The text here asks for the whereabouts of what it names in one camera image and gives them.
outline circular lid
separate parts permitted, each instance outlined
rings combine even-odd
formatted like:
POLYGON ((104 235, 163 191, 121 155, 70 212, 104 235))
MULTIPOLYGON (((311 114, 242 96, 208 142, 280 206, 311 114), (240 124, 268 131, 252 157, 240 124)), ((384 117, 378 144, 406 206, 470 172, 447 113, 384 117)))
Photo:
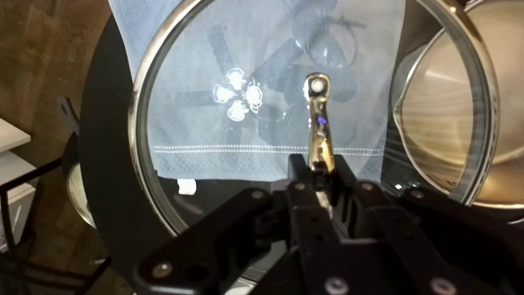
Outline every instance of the circular lid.
MULTIPOLYGON (((424 4, 453 27, 478 86, 478 144, 457 181, 457 198, 475 194, 493 155, 489 58, 457 6, 424 4)), ((401 26, 403 4, 389 0, 181 1, 142 58, 127 117, 136 173, 163 224, 178 234, 244 186, 270 190, 286 178, 288 155, 308 152, 311 72, 330 76, 334 152, 357 176, 378 180, 401 26), (183 186, 191 180, 196 191, 183 186)), ((247 276, 260 276, 280 252, 275 245, 247 276)))
MULTIPOLYGON (((514 185, 517 175, 522 175, 517 162, 524 153, 524 80, 519 73, 522 11, 520 0, 486 1, 468 11, 489 50, 499 88, 494 167, 476 196, 476 203, 489 206, 514 208, 522 203, 514 185)), ((478 116, 473 113, 473 91, 453 40, 440 31, 412 63, 396 103, 398 124, 411 160, 442 191, 453 190, 468 158, 473 116, 478 116)))

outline screw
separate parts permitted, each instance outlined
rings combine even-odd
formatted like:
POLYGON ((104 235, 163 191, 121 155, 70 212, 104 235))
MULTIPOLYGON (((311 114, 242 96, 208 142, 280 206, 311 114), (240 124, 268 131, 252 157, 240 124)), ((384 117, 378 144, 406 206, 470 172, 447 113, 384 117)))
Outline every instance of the screw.
POLYGON ((419 199, 424 198, 424 193, 421 190, 411 190, 411 194, 419 199))
POLYGON ((304 188, 306 188, 306 185, 304 185, 304 183, 301 183, 301 181, 298 181, 298 183, 294 183, 294 188, 296 188, 296 190, 304 190, 304 188))
POLYGON ((168 262, 162 262, 152 268, 152 276, 163 278, 163 276, 170 275, 172 270, 173 270, 173 267, 168 262))
POLYGON ((430 290, 437 295, 457 295, 457 286, 442 276, 430 278, 430 290))
POLYGON ((362 185, 360 185, 363 190, 373 190, 373 185, 371 183, 368 183, 368 181, 362 181, 362 185))
POLYGON ((329 276, 324 286, 329 295, 345 295, 348 291, 347 281, 340 276, 329 276))
POLYGON ((250 193, 250 196, 255 198, 255 199, 258 199, 258 198, 263 196, 263 191, 262 191, 262 190, 255 190, 255 191, 250 193))
POLYGON ((326 88, 326 80, 324 78, 316 76, 316 78, 311 80, 311 90, 312 91, 319 93, 319 91, 324 91, 324 88, 326 88))

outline metal rim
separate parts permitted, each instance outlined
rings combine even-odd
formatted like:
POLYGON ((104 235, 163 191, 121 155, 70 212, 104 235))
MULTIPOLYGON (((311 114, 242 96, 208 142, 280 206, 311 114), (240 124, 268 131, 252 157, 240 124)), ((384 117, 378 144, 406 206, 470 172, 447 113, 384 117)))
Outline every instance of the metal rim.
MULTIPOLYGON (((430 176, 422 173, 421 167, 412 158, 409 149, 406 149, 406 155, 409 157, 411 163, 421 175, 435 188, 447 193, 450 198, 471 204, 475 196, 479 193, 483 181, 488 175, 489 165, 494 158, 496 149, 496 137, 497 137, 497 83, 494 76, 494 67, 491 63, 489 54, 486 45, 478 34, 475 24, 470 17, 461 11, 461 8, 453 0, 419 0, 427 11, 430 11, 439 22, 447 29, 453 44, 457 45, 461 60, 465 62, 466 73, 471 85, 479 85, 478 88, 471 90, 473 94, 473 111, 481 113, 479 116, 473 116, 473 131, 471 131, 471 142, 481 144, 470 144, 466 165, 452 191, 443 190, 437 185, 430 176)), ((414 75, 414 68, 425 55, 425 52, 432 47, 432 44, 443 34, 440 29, 435 37, 425 45, 425 49, 419 54, 416 62, 412 63, 406 83, 401 91, 401 99, 407 91, 411 78, 414 75)), ((401 131, 399 116, 394 113, 393 116, 394 124, 399 129, 401 140, 406 142, 406 134, 401 131)))
POLYGON ((499 203, 488 203, 488 201, 478 201, 478 199, 475 199, 473 204, 475 206, 483 206, 483 208, 493 208, 493 209, 520 209, 520 208, 524 208, 522 203, 504 203, 504 204, 499 204, 499 203))
POLYGON ((91 227, 96 229, 95 219, 86 206, 86 194, 83 190, 83 180, 80 172, 80 162, 73 163, 72 168, 67 173, 67 194, 78 212, 78 216, 91 227))
MULTIPOLYGON (((147 117, 150 88, 163 57, 167 55, 170 45, 175 42, 178 34, 186 27, 190 19, 193 19, 208 3, 211 1, 185 0, 163 21, 157 34, 152 37, 139 65, 139 70, 134 78, 132 98, 127 108, 127 144, 136 178, 139 180, 141 188, 144 190, 149 203, 152 204, 154 212, 159 216, 159 219, 172 235, 177 235, 180 231, 183 231, 186 224, 175 212, 175 209, 170 209, 170 214, 163 211, 165 208, 170 208, 167 198, 162 203, 162 198, 159 199, 154 196, 163 191, 155 175, 150 173, 154 168, 147 139, 144 139, 147 134, 147 127, 142 122, 147 117)), ((425 6, 425 9, 430 11, 430 14, 434 14, 440 21, 440 24, 443 24, 443 27, 448 27, 452 31, 452 35, 463 40, 460 42, 461 50, 465 54, 470 54, 468 58, 471 58, 471 62, 475 63, 473 68, 481 72, 475 75, 475 78, 483 81, 481 93, 486 94, 481 94, 481 98, 486 99, 484 103, 489 106, 489 111, 486 111, 489 117, 486 127, 491 129, 491 126, 494 126, 496 117, 491 116, 491 109, 496 109, 496 88, 494 83, 489 83, 493 80, 493 72, 489 72, 491 62, 488 54, 484 52, 483 42, 475 26, 468 21, 465 13, 461 13, 460 6, 452 0, 419 0, 419 3, 425 6)), ((479 160, 473 160, 473 163, 470 165, 470 172, 466 168, 465 175, 471 173, 475 178, 478 178, 478 181, 483 180, 483 173, 489 167, 489 160, 493 157, 491 142, 494 134, 494 131, 489 131, 488 135, 481 137, 481 142, 484 142, 481 147, 484 155, 479 160)), ((455 194, 475 194, 476 190, 478 188, 475 185, 460 183, 455 194)))
MULTIPOLYGON (((473 11, 475 8, 478 8, 479 4, 484 4, 484 3, 496 3, 496 1, 519 1, 519 0, 471 0, 471 1, 468 1, 466 3, 466 6, 465 6, 465 13, 468 13, 468 11, 473 11)), ((421 49, 421 52, 417 52, 416 54, 416 58, 414 58, 414 62, 409 65, 409 72, 407 72, 407 75, 404 76, 404 85, 403 85, 403 91, 401 91, 401 98, 394 103, 394 104, 399 104, 403 99, 404 99, 404 93, 406 93, 406 90, 409 88, 409 85, 411 85, 411 78, 412 78, 412 73, 414 73, 414 70, 419 67, 419 63, 421 63, 421 60, 427 55, 427 52, 430 50, 430 47, 442 37, 442 34, 443 34, 445 31, 443 29, 440 29, 425 45, 424 45, 424 49, 421 49)), ((437 152, 432 152, 432 150, 424 150, 424 152, 427 152, 427 153, 430 153, 432 157, 435 157, 435 158, 439 158, 439 160, 442 160, 442 162, 448 162, 448 163, 455 163, 455 165, 460 165, 460 162, 457 162, 457 160, 453 160, 453 158, 447 158, 447 157, 443 157, 443 155, 440 155, 440 153, 437 153, 437 152)), ((512 149, 512 150, 509 150, 509 152, 504 152, 504 153, 496 153, 494 157, 493 157, 493 163, 502 163, 502 162, 507 162, 507 160, 512 160, 512 158, 517 158, 517 157, 522 157, 524 155, 524 145, 522 147, 515 147, 515 149, 512 149)))

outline white cloth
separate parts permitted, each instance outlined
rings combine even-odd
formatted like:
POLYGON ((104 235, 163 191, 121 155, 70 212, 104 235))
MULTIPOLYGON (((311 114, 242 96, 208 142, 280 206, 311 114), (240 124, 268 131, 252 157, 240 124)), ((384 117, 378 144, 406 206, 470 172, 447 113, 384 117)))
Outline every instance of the white cloth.
MULTIPOLYGON (((129 67, 178 0, 109 0, 129 67)), ((332 78, 335 153, 378 180, 404 0, 219 0, 178 35, 152 88, 150 157, 168 178, 278 180, 308 152, 301 93, 332 78)))

